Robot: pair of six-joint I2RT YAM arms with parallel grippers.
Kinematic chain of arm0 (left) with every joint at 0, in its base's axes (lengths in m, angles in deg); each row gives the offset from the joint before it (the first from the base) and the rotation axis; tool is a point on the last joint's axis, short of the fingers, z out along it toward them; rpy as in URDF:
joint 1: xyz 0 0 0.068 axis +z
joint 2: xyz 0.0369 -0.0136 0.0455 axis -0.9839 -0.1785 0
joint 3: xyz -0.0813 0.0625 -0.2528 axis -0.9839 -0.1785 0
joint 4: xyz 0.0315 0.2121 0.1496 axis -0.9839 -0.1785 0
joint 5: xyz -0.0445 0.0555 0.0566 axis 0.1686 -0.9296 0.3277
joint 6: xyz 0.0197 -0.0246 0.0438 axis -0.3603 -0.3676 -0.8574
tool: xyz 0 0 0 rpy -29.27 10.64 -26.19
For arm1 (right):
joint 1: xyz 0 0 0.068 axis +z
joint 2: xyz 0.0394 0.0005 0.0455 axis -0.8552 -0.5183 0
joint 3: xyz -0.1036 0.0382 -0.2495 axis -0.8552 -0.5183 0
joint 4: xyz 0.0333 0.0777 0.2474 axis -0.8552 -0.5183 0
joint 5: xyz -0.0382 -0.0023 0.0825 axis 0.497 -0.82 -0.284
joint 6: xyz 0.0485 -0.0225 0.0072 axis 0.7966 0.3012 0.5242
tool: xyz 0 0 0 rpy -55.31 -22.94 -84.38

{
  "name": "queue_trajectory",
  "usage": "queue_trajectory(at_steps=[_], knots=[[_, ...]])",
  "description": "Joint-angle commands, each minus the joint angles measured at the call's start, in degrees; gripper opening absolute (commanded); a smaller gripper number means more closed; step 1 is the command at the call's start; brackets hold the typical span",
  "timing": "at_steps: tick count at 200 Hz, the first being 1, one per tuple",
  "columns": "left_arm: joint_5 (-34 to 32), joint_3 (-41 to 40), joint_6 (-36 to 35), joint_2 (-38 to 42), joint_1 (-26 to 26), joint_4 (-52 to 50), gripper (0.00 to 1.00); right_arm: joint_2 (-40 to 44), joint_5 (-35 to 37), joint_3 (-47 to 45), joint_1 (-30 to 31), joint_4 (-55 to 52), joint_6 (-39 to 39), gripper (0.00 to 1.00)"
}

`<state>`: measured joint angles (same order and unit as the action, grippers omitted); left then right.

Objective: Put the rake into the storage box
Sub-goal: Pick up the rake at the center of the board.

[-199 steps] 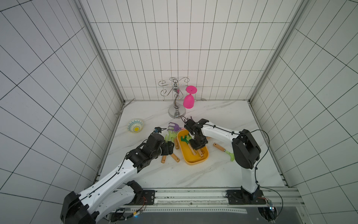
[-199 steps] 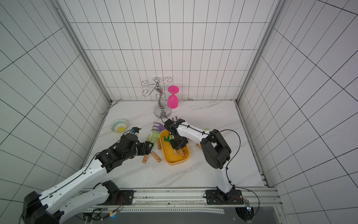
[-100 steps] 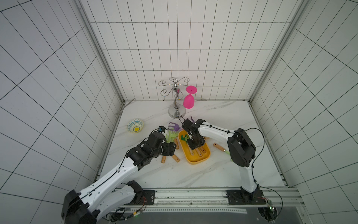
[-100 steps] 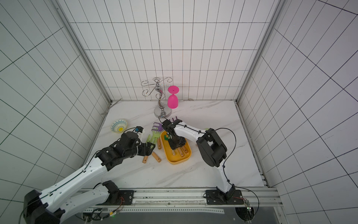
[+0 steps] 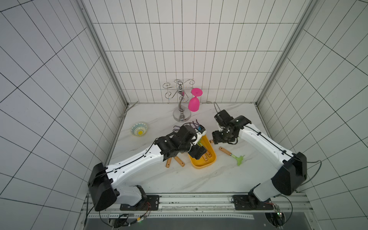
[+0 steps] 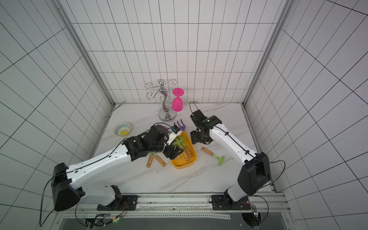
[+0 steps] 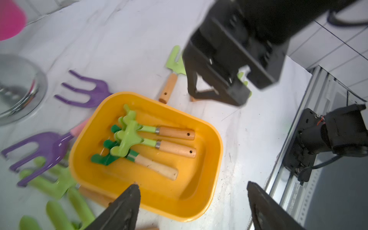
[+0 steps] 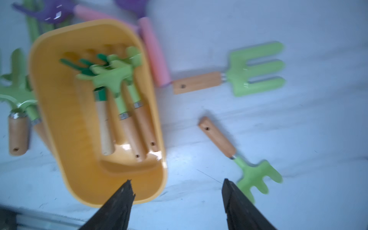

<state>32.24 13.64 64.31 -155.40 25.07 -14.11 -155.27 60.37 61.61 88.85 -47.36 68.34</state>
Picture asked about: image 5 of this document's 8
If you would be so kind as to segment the light green fork rake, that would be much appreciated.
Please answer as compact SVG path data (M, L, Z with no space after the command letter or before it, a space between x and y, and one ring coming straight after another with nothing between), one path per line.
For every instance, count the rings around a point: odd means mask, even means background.
M240 157L235 156L234 154L232 154L230 151L228 151L227 149L225 149L223 147L219 147L219 150L222 151L223 153L225 153L225 154L233 157L236 160L236 162L237 162L237 166L240 166L241 165L241 163L242 163L242 161L244 159L244 156L240 156Z

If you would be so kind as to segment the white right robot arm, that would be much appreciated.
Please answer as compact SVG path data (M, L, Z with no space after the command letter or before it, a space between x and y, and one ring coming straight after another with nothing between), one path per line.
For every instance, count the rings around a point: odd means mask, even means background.
M277 144L244 116L233 118L221 110L214 118L219 126L218 131L212 132L214 144L236 144L238 139L243 139L277 169L271 179L250 190L249 195L254 199L264 202L277 195L289 196L306 181L307 158L303 153L293 153Z

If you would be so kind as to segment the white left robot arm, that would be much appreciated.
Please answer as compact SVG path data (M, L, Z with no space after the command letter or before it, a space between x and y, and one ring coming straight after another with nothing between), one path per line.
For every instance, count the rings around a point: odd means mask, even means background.
M95 211L103 211L113 204L136 207L145 203L143 188L126 186L124 181L146 167L176 157L178 153L189 153L199 160L207 152L205 147L198 145L206 133L202 125L184 124L177 131L156 138L150 147L124 161L108 166L95 165L88 181Z

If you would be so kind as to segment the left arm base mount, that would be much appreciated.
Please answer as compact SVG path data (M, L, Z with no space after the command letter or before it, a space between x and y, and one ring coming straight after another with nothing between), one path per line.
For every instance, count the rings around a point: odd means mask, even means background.
M124 187L121 192L121 211L143 211L159 209L160 196L147 195L142 186Z

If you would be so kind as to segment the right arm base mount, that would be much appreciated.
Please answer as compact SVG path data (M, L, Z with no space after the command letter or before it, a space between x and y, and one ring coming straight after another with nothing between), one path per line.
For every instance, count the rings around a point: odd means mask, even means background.
M274 210L274 205L270 203L270 199L266 201L260 201L254 195L254 188L252 188L246 195L233 195L231 202L234 204L235 210L247 211L247 210Z

